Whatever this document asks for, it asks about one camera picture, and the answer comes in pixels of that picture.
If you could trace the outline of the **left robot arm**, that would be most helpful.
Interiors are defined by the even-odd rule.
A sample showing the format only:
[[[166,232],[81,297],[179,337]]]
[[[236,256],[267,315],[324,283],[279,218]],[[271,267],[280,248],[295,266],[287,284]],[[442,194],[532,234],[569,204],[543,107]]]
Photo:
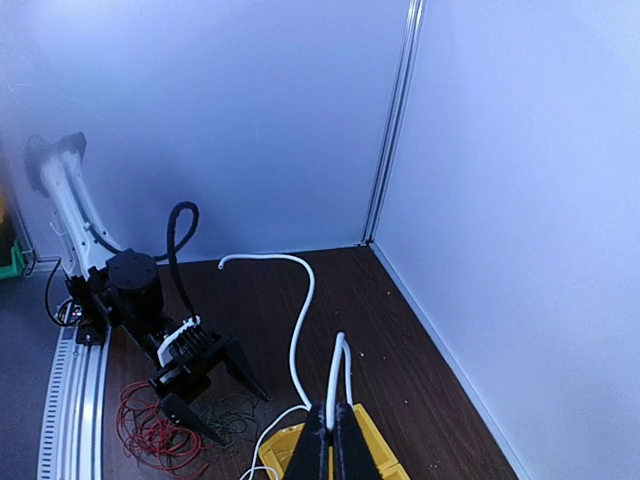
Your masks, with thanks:
[[[209,388],[210,371],[223,364],[249,393],[262,401],[270,396],[239,341],[206,330],[185,289],[177,254],[196,232],[199,209],[191,201],[173,207],[162,255],[112,244],[82,176],[86,147],[81,132],[55,143],[32,135],[25,152],[31,188],[54,208],[72,300],[100,333],[122,327],[154,363],[157,371],[148,383],[166,417],[222,446],[217,428],[191,407]]]

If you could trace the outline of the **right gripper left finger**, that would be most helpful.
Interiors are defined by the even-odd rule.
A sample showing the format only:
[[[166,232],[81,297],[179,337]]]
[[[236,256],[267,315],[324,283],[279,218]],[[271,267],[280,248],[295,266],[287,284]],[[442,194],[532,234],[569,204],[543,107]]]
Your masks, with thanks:
[[[284,480],[328,480],[329,444],[326,406],[324,403],[314,405],[303,425]]]

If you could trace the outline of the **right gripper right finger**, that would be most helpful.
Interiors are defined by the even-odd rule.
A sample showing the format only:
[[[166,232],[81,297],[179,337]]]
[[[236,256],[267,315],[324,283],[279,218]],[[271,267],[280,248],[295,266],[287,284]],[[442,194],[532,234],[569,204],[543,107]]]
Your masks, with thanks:
[[[332,430],[335,474],[339,480],[381,480],[353,408],[338,403]]]

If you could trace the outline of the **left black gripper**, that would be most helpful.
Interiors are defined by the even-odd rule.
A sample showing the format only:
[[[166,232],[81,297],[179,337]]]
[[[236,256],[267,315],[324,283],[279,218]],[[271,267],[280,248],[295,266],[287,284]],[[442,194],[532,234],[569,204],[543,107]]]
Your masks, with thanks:
[[[157,349],[161,342],[147,345],[147,356],[154,362],[157,371],[149,383],[160,398],[160,407],[174,424],[198,433],[217,445],[223,445],[222,437],[205,423],[184,400],[195,400],[210,385],[210,372],[223,365],[229,375],[245,390],[261,401],[271,399],[238,340],[229,334],[207,334],[210,343],[199,352],[186,354],[171,360],[165,367],[159,365]]]

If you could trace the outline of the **yellow bin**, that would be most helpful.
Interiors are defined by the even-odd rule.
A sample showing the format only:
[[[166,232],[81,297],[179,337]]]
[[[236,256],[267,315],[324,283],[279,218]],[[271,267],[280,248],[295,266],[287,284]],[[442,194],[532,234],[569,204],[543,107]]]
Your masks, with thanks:
[[[371,416],[360,403],[354,407],[355,419],[382,479],[409,479],[409,475],[388,445]],[[283,479],[299,442],[303,423],[273,433],[261,443],[258,458],[267,467],[270,479]]]

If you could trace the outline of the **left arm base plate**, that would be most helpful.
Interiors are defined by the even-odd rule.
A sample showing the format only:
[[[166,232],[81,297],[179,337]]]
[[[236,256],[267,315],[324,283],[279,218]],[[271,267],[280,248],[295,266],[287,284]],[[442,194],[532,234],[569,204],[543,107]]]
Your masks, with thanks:
[[[94,274],[89,279],[67,276],[65,286],[72,299],[72,309],[80,309],[78,318],[71,321],[77,327],[76,343],[103,346],[107,341],[114,311],[106,279],[101,274]]]

